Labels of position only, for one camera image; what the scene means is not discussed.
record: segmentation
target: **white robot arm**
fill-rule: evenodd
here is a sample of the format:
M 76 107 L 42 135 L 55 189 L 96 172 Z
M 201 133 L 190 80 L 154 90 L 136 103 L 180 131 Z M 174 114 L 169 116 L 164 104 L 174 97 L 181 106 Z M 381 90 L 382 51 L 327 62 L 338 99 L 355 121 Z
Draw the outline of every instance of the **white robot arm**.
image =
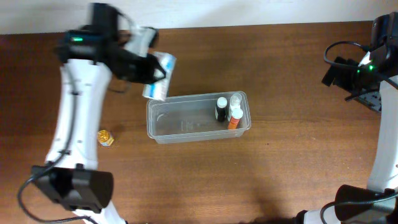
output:
M 360 63 L 337 57 L 327 59 L 327 52 L 338 44 L 351 44 L 367 54 Z M 398 13 L 378 17 L 373 22 L 370 47 L 348 41 L 330 45 L 324 60 L 331 65 L 322 80 L 351 93 L 368 108 L 381 112 L 376 160 L 367 189 L 343 185 L 335 202 L 321 210 L 302 211 L 297 224 L 398 223 Z
M 117 24 L 118 16 L 124 15 L 107 4 L 94 3 L 93 9 L 91 25 L 67 32 L 58 50 L 63 66 L 57 129 L 46 166 L 33 166 L 32 176 L 18 193 L 21 209 L 37 222 L 127 223 L 111 201 L 112 174 L 96 171 L 102 104 L 113 73 L 128 82 L 153 83 L 165 71 L 147 53 L 157 38 L 155 29 L 130 21 L 132 37 L 121 48 Z M 29 183 L 77 217 L 42 220 L 31 214 L 22 202 L 22 191 Z

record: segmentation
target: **wooden table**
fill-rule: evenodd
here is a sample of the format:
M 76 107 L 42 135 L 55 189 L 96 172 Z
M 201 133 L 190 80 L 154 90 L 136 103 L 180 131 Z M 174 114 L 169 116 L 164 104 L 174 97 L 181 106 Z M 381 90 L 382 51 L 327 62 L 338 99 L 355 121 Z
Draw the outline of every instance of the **wooden table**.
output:
M 157 50 L 178 58 L 170 95 L 244 91 L 252 127 L 241 138 L 160 145 L 147 135 L 142 85 L 108 92 L 101 127 L 116 141 L 98 147 L 99 170 L 114 175 L 119 214 L 130 223 L 248 222 L 319 209 L 342 184 L 365 187 L 380 115 L 345 103 L 348 94 L 321 79 L 328 45 L 368 44 L 370 35 L 370 22 L 161 30 Z M 53 138 L 60 64 L 52 49 L 61 36 L 0 36 L 4 223 L 33 223 L 16 192 L 31 165 L 43 164 Z M 342 46 L 330 58 L 338 54 L 363 56 Z M 24 201 L 43 218 L 72 215 L 35 187 Z

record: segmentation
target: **bottle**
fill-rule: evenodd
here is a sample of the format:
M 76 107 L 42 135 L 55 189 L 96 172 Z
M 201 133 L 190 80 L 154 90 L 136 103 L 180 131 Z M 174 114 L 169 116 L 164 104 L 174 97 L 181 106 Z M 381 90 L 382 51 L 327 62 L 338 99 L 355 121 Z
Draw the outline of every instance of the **bottle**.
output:
M 220 97 L 217 100 L 217 105 L 216 105 L 216 119 L 219 122 L 223 122 L 225 120 L 225 114 L 226 114 L 226 105 L 228 101 L 226 100 L 225 97 Z
M 235 93 L 231 96 L 231 99 L 229 100 L 229 110 L 227 115 L 228 121 L 231 120 L 232 111 L 234 109 L 241 108 L 241 102 L 242 102 L 242 95 L 240 95 L 239 93 Z
M 239 121 L 243 117 L 243 110 L 241 108 L 236 108 L 232 111 L 231 121 L 228 125 L 228 130 L 236 129 Z

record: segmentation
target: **clear plastic container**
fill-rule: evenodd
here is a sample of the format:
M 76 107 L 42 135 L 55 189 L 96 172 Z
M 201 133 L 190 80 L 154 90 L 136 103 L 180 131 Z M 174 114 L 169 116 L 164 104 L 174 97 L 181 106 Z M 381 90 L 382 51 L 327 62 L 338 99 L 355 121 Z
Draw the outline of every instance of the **clear plastic container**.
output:
M 243 117 L 236 129 L 228 130 L 227 119 L 222 123 L 216 119 L 216 102 L 222 96 L 229 101 L 234 93 L 242 95 Z M 148 136 L 159 144 L 235 138 L 250 127 L 248 99 L 242 91 L 175 96 L 147 104 Z

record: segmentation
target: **black bottle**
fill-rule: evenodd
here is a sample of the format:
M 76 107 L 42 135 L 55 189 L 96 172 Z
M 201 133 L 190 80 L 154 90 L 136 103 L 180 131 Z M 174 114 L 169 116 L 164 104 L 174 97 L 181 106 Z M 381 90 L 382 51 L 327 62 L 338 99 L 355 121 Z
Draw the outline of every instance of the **black bottle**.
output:
M 225 115 L 226 115 L 226 105 L 228 101 L 226 100 L 225 97 L 220 97 L 217 100 L 217 105 L 216 105 L 216 119 L 219 122 L 223 122 L 225 120 Z

